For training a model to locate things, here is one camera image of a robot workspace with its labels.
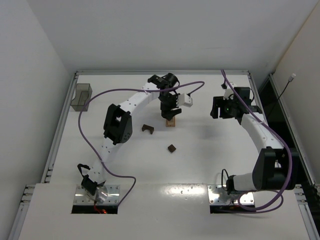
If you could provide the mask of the dark wood arch block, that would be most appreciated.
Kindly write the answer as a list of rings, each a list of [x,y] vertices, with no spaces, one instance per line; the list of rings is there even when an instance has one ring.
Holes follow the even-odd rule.
[[[152,135],[155,131],[155,128],[153,126],[147,125],[147,124],[143,124],[141,127],[141,131],[149,131],[149,133]]]

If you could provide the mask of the grey plastic block box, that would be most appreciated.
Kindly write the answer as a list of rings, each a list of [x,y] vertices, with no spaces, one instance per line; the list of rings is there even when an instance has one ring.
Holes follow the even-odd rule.
[[[93,90],[89,83],[77,83],[70,103],[72,110],[74,112],[87,112],[89,108],[87,102],[91,99],[92,92]]]

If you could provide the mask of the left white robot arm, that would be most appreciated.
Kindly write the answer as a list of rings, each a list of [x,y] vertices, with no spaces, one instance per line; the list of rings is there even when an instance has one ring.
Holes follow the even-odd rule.
[[[126,143],[133,134],[133,117],[145,108],[152,101],[160,100],[161,116],[170,121],[174,116],[180,114],[182,109],[178,104],[180,94],[176,92],[179,88],[178,78],[172,74],[167,73],[160,77],[158,75],[152,75],[145,85],[140,89],[133,88],[118,88],[101,92],[93,97],[97,97],[110,93],[110,92],[135,92],[133,96],[125,100],[120,104],[112,103],[108,108],[103,123],[103,141],[102,150],[99,153],[95,147],[90,143],[83,133],[81,127],[82,113],[78,117],[78,128],[81,136],[91,149],[96,153],[98,163],[94,163],[92,167],[79,164],[78,168],[86,168],[88,172],[82,175],[81,186],[92,196],[94,196],[98,190],[98,187],[103,186],[107,180],[106,174],[116,178],[133,179],[136,182],[134,176],[118,175],[112,173],[107,163],[115,158],[119,148]]]

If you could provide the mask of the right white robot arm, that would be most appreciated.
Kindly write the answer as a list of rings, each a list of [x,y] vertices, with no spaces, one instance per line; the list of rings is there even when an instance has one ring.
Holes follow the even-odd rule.
[[[210,115],[214,119],[236,119],[247,131],[257,151],[258,158],[252,172],[231,175],[226,180],[228,194],[232,192],[292,190],[298,178],[299,154],[293,149],[285,149],[268,129],[262,110],[252,105],[249,87],[223,85],[223,96],[213,98]]]

